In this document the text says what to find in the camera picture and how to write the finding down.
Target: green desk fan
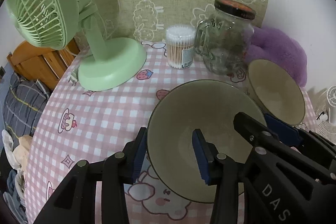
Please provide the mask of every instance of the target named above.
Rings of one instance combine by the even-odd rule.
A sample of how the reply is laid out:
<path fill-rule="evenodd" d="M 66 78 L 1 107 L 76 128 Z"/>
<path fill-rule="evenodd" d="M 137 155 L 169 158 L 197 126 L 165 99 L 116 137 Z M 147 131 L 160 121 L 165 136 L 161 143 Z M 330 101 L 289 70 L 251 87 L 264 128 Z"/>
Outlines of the green desk fan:
<path fill-rule="evenodd" d="M 85 31 L 92 52 L 78 70 L 79 82 L 85 89 L 118 86 L 132 78 L 146 60 L 145 49 L 133 39 L 103 39 L 93 0 L 7 0 L 7 5 L 15 27 L 36 47 L 60 50 L 77 31 Z"/>

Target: cotton swab container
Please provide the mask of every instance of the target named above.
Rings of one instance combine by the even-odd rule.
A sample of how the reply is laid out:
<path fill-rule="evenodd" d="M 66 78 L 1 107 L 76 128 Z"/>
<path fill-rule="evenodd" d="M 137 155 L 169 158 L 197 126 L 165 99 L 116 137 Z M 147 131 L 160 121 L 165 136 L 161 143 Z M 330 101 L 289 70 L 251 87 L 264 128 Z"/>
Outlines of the cotton swab container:
<path fill-rule="evenodd" d="M 166 29 L 168 64 L 173 68 L 190 67 L 194 59 L 196 30 L 188 25 L 173 25 Z"/>

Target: glass mug handle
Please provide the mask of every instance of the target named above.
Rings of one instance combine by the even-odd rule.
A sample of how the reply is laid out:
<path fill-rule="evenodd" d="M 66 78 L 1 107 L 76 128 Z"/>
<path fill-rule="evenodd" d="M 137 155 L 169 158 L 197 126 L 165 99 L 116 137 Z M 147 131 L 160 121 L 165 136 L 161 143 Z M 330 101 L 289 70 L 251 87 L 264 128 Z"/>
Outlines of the glass mug handle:
<path fill-rule="evenodd" d="M 206 56 L 203 51 L 205 34 L 208 27 L 213 27 L 215 24 L 214 20 L 203 20 L 198 24 L 196 35 L 195 35 L 195 52 L 200 56 Z"/>

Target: bowl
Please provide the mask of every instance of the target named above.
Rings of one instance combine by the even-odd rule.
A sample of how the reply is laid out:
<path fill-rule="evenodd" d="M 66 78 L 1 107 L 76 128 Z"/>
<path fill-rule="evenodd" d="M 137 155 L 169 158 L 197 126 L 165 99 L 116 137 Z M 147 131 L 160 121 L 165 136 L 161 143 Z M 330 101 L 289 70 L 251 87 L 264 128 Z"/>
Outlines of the bowl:
<path fill-rule="evenodd" d="M 305 100 L 294 79 L 277 64 L 258 59 L 248 68 L 249 96 L 265 112 L 285 123 L 300 124 L 306 113 Z"/>
<path fill-rule="evenodd" d="M 256 103 L 229 84 L 196 80 L 174 88 L 155 107 L 148 124 L 147 152 L 157 176 L 185 199 L 213 203 L 216 186 L 201 179 L 192 133 L 200 128 L 220 153 L 245 163 L 252 146 L 233 127 L 241 111 L 266 125 Z M 240 184 L 239 193 L 243 191 Z"/>

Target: table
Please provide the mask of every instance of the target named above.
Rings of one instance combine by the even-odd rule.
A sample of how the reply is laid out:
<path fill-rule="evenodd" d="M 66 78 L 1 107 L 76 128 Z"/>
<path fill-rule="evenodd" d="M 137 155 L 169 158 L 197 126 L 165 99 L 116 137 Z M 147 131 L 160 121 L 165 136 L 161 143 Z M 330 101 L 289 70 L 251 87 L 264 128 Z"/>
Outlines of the table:
<path fill-rule="evenodd" d="M 104 160 L 132 141 L 140 127 L 146 127 L 155 105 L 177 85 L 197 79 L 228 81 L 245 90 L 246 73 L 218 76 L 209 72 L 198 57 L 190 68 L 171 68 L 164 43 L 149 43 L 147 60 L 136 76 L 126 83 L 101 92 L 72 86 L 68 77 L 86 51 L 73 61 L 52 93 L 36 128 L 26 175 L 26 213 L 33 223 L 38 213 L 80 159 Z M 317 131 L 314 110 L 308 94 L 304 129 Z M 101 183 L 97 185 L 96 223 L 101 223 Z M 209 223 L 212 205 L 193 203 L 171 192 L 158 179 L 145 158 L 142 173 L 133 186 L 125 185 L 131 224 Z M 239 197 L 238 223 L 244 219 L 244 196 Z"/>

